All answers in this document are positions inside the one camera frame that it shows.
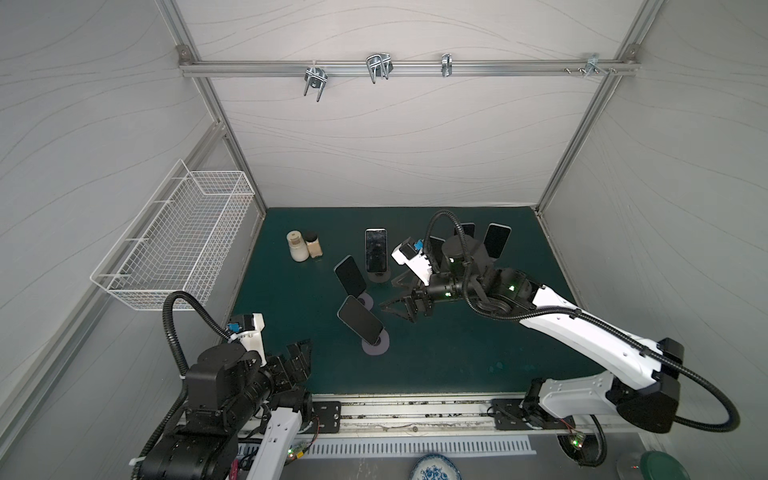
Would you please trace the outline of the phone with white frame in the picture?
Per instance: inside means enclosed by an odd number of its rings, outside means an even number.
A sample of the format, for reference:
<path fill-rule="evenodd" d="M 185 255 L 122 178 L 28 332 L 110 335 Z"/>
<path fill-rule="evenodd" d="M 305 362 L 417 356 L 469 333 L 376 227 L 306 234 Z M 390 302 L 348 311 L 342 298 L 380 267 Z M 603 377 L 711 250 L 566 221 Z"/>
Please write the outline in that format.
<path fill-rule="evenodd" d="M 511 228 L 508 225 L 498 223 L 488 225 L 483 244 L 491 259 L 497 260 L 502 256 L 510 234 Z"/>

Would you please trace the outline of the phone with cracked screen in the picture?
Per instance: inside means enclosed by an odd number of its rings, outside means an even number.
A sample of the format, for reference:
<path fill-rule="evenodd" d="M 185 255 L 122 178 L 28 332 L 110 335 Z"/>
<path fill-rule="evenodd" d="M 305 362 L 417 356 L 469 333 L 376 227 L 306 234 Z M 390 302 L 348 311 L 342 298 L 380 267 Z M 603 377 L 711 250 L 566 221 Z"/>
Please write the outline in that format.
<path fill-rule="evenodd" d="M 368 273 L 384 273 L 388 269 L 387 231 L 365 230 L 365 267 Z"/>

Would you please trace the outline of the small brown bottle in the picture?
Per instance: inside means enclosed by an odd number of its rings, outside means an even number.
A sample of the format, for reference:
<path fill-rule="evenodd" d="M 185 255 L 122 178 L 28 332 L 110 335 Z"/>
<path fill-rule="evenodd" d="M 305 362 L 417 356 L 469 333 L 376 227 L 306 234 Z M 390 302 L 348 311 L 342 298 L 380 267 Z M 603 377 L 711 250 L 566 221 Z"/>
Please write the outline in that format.
<path fill-rule="evenodd" d="M 307 250 L 311 258 L 318 258 L 323 255 L 323 250 L 320 245 L 319 237 L 315 232 L 307 232 L 304 235 Z"/>

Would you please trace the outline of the phone with light green frame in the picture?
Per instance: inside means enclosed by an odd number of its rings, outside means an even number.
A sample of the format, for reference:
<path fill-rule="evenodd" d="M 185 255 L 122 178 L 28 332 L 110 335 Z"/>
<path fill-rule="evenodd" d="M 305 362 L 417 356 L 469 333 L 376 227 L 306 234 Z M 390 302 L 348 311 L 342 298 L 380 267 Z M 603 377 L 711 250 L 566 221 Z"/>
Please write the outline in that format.
<path fill-rule="evenodd" d="M 383 323 L 351 295 L 345 298 L 337 318 L 368 343 L 373 343 L 384 329 Z"/>

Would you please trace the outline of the green round lid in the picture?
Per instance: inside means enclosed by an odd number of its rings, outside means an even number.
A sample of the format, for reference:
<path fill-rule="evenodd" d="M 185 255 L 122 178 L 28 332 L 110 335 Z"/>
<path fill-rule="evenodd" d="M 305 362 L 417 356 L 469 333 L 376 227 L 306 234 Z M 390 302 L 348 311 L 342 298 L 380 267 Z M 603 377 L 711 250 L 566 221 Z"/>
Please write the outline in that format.
<path fill-rule="evenodd" d="M 673 456 L 661 451 L 644 452 L 638 469 L 644 480 L 690 480 L 686 468 Z"/>

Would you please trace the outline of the phone on middle purple stand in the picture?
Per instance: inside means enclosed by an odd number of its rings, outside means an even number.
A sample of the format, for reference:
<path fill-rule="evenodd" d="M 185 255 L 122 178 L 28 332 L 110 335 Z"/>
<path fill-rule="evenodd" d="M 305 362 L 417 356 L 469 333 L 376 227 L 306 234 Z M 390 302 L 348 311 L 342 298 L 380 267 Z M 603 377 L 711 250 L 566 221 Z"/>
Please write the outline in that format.
<path fill-rule="evenodd" d="M 351 255 L 343 258 L 333 271 L 347 295 L 357 298 L 366 291 L 366 279 Z"/>

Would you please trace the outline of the cream plastic bottle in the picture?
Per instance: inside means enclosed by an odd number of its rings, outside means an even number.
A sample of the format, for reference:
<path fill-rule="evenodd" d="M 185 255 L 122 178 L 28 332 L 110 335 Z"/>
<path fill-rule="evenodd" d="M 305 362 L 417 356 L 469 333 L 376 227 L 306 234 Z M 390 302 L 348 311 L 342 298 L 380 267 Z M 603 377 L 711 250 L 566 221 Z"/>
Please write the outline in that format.
<path fill-rule="evenodd" d="M 310 258 L 308 246 L 298 230 L 287 233 L 286 240 L 289 246 L 290 256 L 295 262 L 304 262 Z"/>

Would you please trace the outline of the purple round stand front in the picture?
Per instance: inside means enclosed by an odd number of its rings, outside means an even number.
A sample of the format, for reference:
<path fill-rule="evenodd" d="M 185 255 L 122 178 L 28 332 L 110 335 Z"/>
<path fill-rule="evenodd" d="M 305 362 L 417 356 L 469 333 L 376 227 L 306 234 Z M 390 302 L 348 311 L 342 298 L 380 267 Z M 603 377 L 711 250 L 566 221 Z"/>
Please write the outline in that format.
<path fill-rule="evenodd" d="M 369 356 L 381 356 L 385 354 L 390 347 L 390 336 L 386 329 L 383 329 L 378 338 L 373 343 L 368 343 L 365 339 L 361 341 L 363 351 Z"/>

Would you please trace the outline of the blue white plate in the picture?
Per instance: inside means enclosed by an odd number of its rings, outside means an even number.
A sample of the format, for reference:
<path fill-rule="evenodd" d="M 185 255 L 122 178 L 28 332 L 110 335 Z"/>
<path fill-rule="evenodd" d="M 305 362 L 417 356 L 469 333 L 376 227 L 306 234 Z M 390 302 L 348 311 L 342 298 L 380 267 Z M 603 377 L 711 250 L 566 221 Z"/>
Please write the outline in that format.
<path fill-rule="evenodd" d="M 410 480 L 461 480 L 462 475 L 454 463 L 439 454 L 430 454 L 417 461 Z"/>

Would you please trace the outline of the purple round stand middle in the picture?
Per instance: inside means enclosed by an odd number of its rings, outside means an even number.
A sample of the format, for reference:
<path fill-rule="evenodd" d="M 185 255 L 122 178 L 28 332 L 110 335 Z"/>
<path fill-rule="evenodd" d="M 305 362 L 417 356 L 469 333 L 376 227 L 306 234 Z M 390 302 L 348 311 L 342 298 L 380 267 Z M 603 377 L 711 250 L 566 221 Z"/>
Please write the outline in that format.
<path fill-rule="evenodd" d="M 360 303 L 368 310 L 371 311 L 375 305 L 375 302 L 370 294 L 367 292 L 362 293 L 357 297 Z"/>

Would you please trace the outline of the black folding phone stand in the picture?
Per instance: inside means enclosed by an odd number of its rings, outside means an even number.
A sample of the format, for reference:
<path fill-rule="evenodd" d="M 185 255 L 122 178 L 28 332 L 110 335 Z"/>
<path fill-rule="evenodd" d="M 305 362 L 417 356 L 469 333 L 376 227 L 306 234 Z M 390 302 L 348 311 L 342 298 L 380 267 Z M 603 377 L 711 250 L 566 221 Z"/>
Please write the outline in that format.
<path fill-rule="evenodd" d="M 405 289 L 408 291 L 417 288 L 420 284 L 421 279 L 411 270 L 406 270 L 391 280 L 391 285 L 394 288 Z"/>

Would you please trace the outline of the grey round stand back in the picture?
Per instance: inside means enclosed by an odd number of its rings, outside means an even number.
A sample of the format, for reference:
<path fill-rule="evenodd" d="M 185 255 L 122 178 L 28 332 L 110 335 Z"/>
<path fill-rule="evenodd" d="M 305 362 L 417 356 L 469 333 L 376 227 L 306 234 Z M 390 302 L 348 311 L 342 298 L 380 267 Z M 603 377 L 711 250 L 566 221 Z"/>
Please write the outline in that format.
<path fill-rule="evenodd" d="M 381 271 L 367 271 L 368 279 L 373 283 L 386 283 L 391 278 L 391 270 L 389 268 Z"/>

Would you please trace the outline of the phone with dark frame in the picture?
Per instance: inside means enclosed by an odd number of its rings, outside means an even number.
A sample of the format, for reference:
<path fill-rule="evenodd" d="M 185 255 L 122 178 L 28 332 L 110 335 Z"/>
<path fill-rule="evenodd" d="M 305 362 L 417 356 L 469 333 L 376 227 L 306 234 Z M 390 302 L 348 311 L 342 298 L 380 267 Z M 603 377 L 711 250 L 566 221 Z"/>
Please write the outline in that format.
<path fill-rule="evenodd" d="M 431 235 L 429 237 L 429 246 L 430 246 L 430 260 L 433 267 L 434 272 L 440 272 L 442 270 L 442 263 L 443 263 L 443 252 L 442 247 L 444 245 L 445 240 L 440 237 L 436 237 Z"/>

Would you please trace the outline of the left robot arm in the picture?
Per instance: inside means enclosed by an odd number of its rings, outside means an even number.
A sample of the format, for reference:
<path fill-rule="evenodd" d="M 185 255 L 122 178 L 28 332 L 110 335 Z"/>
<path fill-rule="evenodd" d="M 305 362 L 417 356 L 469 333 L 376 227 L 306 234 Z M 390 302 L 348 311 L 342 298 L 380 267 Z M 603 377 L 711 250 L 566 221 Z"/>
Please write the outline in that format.
<path fill-rule="evenodd" d="M 183 424 L 160 429 L 143 449 L 135 479 L 223 479 L 238 454 L 239 434 L 259 412 L 268 422 L 249 474 L 278 478 L 299 430 L 310 421 L 312 400 L 304 387 L 311 374 L 313 343 L 288 345 L 286 356 L 263 359 L 239 342 L 199 355 L 185 375 Z"/>

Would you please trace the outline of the purple round stand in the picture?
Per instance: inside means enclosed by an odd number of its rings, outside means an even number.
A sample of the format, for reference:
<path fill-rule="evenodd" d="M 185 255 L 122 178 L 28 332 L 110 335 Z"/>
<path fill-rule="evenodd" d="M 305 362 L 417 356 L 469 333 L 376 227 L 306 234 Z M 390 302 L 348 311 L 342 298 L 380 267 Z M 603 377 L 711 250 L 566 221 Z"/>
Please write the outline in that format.
<path fill-rule="evenodd" d="M 367 292 L 362 293 L 357 297 L 360 303 L 368 310 L 371 311 L 375 305 L 375 302 L 370 294 Z"/>
<path fill-rule="evenodd" d="M 363 351 L 369 356 L 381 356 L 385 354 L 390 347 L 390 336 L 386 329 L 383 329 L 378 338 L 373 343 L 368 343 L 365 339 L 361 341 Z"/>

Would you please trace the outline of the phone with purple frame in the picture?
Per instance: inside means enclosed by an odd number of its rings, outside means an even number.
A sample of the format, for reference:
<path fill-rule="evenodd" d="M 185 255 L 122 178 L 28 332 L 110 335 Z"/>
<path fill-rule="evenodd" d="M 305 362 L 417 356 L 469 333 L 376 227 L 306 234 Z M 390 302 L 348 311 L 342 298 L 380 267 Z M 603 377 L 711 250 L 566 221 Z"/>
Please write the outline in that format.
<path fill-rule="evenodd" d="M 475 237 L 476 224 L 473 222 L 461 223 L 461 228 L 466 236 Z"/>

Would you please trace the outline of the metal top crossbar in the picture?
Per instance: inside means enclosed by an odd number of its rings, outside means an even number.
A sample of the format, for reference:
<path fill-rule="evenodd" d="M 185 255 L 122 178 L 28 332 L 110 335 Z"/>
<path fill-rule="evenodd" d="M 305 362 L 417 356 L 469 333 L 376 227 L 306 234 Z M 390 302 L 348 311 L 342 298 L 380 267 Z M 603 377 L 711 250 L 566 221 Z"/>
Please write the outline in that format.
<path fill-rule="evenodd" d="M 395 59 L 373 54 L 364 60 L 192 61 L 179 69 L 189 78 L 290 78 L 314 73 L 327 78 L 449 78 L 529 76 L 631 76 L 641 64 L 630 54 L 605 59 L 597 54 L 569 60 L 466 60 L 445 53 L 427 60 Z"/>

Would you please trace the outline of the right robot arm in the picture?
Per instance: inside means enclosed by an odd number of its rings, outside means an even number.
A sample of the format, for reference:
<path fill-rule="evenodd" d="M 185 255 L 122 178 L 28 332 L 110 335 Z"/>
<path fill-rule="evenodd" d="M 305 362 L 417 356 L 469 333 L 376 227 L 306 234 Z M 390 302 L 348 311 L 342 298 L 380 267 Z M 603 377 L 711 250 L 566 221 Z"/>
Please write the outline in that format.
<path fill-rule="evenodd" d="M 535 379 L 520 402 L 520 417 L 531 427 L 572 415 L 617 415 L 652 433 L 667 433 L 679 406 L 677 373 L 666 361 L 683 353 L 671 339 L 654 342 L 615 328 L 600 327 L 551 288 L 513 268 L 498 268 L 475 239 L 453 236 L 441 246 L 440 259 L 407 239 L 392 259 L 406 267 L 394 285 L 399 317 L 410 322 L 429 316 L 439 302 L 470 302 L 484 315 L 509 317 L 545 334 L 603 367 L 603 372 L 570 380 Z"/>

